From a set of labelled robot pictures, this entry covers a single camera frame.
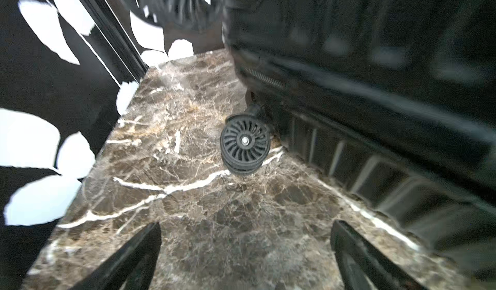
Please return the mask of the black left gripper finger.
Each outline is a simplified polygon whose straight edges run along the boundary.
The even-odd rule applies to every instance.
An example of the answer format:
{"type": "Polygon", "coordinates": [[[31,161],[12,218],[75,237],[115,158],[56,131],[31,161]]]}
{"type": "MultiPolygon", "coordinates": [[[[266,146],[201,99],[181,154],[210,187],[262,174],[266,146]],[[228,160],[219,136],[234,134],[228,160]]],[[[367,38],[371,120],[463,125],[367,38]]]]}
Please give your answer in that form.
{"type": "Polygon", "coordinates": [[[161,227],[150,223],[72,289],[148,289],[161,248],[161,227]]]}

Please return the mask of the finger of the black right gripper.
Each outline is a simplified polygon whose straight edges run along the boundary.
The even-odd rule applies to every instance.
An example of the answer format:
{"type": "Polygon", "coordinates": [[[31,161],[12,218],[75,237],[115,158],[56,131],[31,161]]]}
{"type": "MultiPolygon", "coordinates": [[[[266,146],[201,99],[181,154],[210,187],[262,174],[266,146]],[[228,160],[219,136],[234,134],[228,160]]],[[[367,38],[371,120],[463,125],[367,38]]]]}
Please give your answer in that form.
{"type": "Polygon", "coordinates": [[[425,289],[343,220],[335,220],[331,248],[345,289],[425,289]]]}

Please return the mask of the black ribbed hard-shell suitcase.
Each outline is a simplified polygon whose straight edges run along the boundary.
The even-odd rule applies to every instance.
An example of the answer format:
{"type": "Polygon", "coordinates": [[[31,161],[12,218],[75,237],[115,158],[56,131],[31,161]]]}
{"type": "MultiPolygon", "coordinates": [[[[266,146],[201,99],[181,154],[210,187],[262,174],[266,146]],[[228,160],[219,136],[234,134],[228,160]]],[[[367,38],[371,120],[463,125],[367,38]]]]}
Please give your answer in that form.
{"type": "Polygon", "coordinates": [[[495,0],[121,0],[223,42],[254,118],[466,274],[495,280],[495,0]]]}

